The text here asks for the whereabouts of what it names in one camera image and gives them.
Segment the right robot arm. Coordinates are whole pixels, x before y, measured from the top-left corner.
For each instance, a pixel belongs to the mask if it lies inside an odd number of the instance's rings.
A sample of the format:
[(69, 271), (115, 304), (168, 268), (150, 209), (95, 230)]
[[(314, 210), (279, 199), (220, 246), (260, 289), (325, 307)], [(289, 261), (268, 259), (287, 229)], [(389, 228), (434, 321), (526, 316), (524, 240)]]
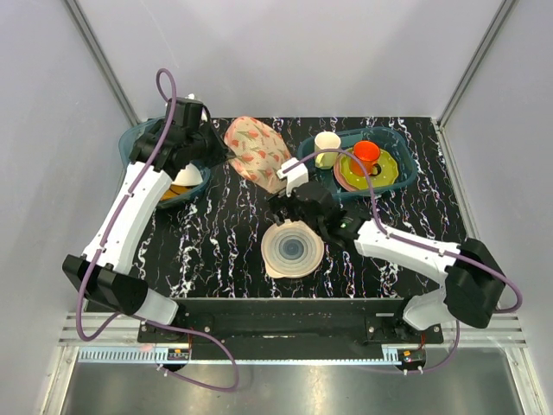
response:
[(317, 182), (281, 191), (268, 203), (278, 223), (301, 221), (329, 245), (399, 265), (439, 285), (404, 300), (392, 321), (393, 335), (401, 342), (413, 342), (425, 329), (453, 320), (484, 329), (496, 311), (505, 282), (486, 245), (476, 239), (455, 244), (384, 226), (367, 213), (340, 207)]

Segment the floral mesh laundry bag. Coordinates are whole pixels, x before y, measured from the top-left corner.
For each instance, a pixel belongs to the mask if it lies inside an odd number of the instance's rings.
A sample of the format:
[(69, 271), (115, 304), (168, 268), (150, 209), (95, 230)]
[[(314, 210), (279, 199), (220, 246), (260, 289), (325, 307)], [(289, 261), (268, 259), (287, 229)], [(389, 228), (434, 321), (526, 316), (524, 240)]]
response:
[(231, 122), (224, 142), (235, 154), (229, 164), (241, 177), (271, 194), (285, 188), (277, 171), (291, 155), (279, 133), (256, 118), (243, 116)]

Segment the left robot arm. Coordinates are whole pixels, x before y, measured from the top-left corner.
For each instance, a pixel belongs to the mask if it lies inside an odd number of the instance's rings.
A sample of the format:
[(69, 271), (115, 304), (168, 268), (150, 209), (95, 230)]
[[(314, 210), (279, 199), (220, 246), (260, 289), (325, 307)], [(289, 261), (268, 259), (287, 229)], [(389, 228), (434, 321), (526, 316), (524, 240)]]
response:
[(62, 264), (79, 300), (156, 322), (164, 340), (178, 342), (187, 330), (178, 304), (131, 277), (132, 261), (150, 216), (178, 174), (190, 163), (212, 168), (232, 156), (202, 102), (169, 101), (165, 117), (134, 141), (124, 183), (96, 236), (79, 256), (67, 255)]

